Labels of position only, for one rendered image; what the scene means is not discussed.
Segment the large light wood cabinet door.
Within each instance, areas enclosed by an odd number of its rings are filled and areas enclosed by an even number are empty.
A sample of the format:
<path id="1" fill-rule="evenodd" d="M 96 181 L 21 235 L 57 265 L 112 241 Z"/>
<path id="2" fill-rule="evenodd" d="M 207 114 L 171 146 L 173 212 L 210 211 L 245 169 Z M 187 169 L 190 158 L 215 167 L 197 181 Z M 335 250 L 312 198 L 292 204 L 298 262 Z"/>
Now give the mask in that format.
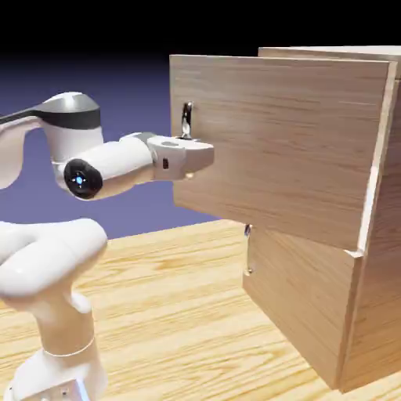
<path id="1" fill-rule="evenodd" d="M 214 164 L 174 185 L 178 206 L 354 251 L 395 83 L 391 61 L 173 55 L 172 132 Z"/>

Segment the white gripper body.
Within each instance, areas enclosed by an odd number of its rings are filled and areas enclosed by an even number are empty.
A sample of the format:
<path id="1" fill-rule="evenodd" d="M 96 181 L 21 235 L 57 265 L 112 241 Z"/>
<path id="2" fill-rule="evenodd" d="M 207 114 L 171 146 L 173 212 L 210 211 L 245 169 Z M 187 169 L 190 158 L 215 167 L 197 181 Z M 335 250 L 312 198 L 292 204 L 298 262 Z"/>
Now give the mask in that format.
<path id="1" fill-rule="evenodd" d="M 208 143 L 196 140 L 184 139 L 183 145 L 182 174 L 187 176 L 201 171 L 214 163 L 215 148 Z"/>

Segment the small light wood cabinet door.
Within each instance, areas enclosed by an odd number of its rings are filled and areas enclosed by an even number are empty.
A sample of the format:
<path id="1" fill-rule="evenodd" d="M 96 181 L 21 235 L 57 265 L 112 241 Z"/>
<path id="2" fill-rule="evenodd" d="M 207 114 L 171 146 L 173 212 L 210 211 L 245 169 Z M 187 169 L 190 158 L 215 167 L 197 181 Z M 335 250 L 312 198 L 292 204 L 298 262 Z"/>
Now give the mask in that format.
<path id="1" fill-rule="evenodd" d="M 363 256 L 253 226 L 243 288 L 331 388 L 339 388 Z"/>

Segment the light wood cabinet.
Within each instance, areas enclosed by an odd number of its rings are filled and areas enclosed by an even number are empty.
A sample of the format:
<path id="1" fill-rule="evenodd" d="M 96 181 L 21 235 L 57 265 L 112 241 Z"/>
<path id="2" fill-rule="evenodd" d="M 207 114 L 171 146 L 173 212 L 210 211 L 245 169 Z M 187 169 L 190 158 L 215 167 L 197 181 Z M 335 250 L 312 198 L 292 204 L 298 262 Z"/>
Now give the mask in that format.
<path id="1" fill-rule="evenodd" d="M 357 251 L 363 261 L 356 287 L 340 392 L 401 371 L 401 46 L 261 47 L 260 56 L 388 60 L 390 93 L 385 137 L 375 158 Z"/>

